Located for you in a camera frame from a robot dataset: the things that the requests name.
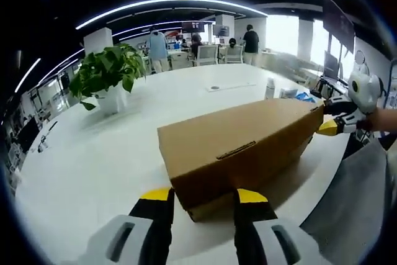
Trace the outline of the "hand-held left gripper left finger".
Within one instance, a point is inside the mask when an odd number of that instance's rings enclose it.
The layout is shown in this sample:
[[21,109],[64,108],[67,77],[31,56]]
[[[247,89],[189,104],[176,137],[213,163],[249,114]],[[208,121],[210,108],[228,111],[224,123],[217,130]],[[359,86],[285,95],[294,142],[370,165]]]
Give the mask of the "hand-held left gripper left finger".
[[87,244],[88,264],[166,264],[172,241],[174,189],[143,194],[127,215],[117,215]]

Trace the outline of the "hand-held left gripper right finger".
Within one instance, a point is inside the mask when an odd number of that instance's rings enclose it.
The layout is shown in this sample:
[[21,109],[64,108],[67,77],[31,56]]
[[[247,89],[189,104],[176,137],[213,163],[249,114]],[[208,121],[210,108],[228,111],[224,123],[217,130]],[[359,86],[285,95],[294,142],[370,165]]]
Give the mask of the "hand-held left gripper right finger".
[[258,192],[234,191],[234,226],[239,264],[311,263],[311,237],[276,216],[268,199]]

